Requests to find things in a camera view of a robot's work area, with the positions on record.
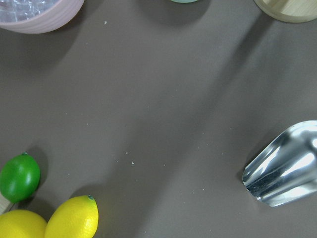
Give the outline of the green bowl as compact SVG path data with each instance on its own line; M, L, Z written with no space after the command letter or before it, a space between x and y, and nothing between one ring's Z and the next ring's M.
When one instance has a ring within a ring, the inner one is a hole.
M197 2L198 0L171 0L171 1L176 3L192 3L192 2Z

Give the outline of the green lime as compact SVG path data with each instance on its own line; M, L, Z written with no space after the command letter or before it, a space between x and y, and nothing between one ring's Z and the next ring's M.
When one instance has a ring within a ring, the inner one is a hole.
M0 171L0 193L11 203L29 198L38 188L41 171L36 160L22 153L8 160Z

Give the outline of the wooden stand with round base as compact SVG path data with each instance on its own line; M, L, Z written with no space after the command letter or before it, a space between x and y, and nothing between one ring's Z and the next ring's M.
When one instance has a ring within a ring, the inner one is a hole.
M255 0L268 16L287 23L305 23L317 18L316 0Z

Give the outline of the steel ice scoop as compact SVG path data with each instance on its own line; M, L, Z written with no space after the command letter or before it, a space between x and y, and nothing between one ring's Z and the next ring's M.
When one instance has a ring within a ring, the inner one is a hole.
M244 169L242 182L258 201L281 206L317 191L317 122L290 126Z

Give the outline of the yellow lemon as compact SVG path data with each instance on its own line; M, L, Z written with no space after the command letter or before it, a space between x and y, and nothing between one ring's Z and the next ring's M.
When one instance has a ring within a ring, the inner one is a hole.
M46 238L92 238L98 228L99 211L91 195L76 196L62 203L46 226Z
M43 238L47 222L28 210L13 210L0 216L1 238Z

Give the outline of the wooden cutting board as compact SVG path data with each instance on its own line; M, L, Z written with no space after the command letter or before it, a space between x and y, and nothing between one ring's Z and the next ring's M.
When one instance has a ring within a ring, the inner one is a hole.
M8 212L12 207L12 203L0 194L0 215Z

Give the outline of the pink bowl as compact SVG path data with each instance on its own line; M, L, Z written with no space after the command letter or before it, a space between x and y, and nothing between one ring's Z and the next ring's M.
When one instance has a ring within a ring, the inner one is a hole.
M18 22L3 22L0 27L17 33L47 33L67 24L83 4L84 0L58 0L51 8L37 16Z

